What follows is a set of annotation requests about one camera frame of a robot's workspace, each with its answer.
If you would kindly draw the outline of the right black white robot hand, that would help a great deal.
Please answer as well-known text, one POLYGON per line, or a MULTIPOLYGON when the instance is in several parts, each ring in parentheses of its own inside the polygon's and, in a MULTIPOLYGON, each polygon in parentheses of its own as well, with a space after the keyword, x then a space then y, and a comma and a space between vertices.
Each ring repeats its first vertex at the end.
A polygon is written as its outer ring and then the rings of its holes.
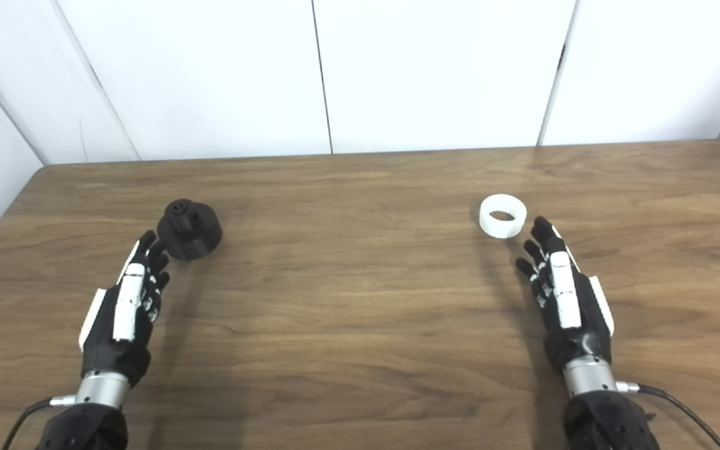
POLYGON ((530 259, 517 258, 542 314, 543 348, 557 370, 580 357, 613 361, 614 320, 598 279, 584 274, 558 229, 535 217, 531 239, 524 242, 530 259))

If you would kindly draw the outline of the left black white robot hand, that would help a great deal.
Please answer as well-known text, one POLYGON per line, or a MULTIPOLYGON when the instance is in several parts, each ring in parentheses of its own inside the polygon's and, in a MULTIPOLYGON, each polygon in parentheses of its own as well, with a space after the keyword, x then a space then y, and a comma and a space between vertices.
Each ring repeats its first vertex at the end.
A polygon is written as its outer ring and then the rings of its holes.
POLYGON ((149 342, 171 280, 168 263, 165 245, 148 230, 132 247, 116 284, 97 289, 78 338, 82 377, 117 373, 134 387, 148 373, 149 342))

